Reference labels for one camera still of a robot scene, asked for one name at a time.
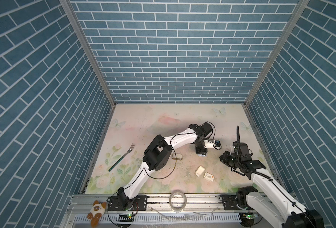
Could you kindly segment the white staple box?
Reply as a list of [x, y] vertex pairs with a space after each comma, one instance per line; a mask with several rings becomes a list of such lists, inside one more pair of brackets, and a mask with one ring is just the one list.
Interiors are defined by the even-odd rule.
[[213, 182], [214, 181], [214, 175], [205, 172], [204, 179], [207, 180], [207, 181]]

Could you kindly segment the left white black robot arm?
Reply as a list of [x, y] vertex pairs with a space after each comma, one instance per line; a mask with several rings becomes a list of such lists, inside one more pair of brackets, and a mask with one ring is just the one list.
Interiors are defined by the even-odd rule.
[[216, 147], [209, 137], [214, 133], [210, 122], [202, 125], [191, 124], [185, 131], [173, 136], [163, 137], [157, 135], [144, 152], [143, 162], [131, 181], [117, 190], [117, 206], [129, 209], [139, 191], [151, 174], [161, 170], [168, 162], [171, 153], [186, 144], [194, 144], [197, 155], [205, 156], [208, 148]]

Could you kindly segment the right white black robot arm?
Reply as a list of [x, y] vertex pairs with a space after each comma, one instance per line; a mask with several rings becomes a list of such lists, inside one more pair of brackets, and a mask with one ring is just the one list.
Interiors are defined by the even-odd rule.
[[247, 177], [256, 187], [238, 189], [236, 204], [253, 209], [274, 228], [323, 228], [324, 220], [316, 210], [310, 210], [288, 193], [259, 161], [252, 159], [247, 144], [236, 140], [234, 151], [224, 152], [220, 161], [231, 171]]

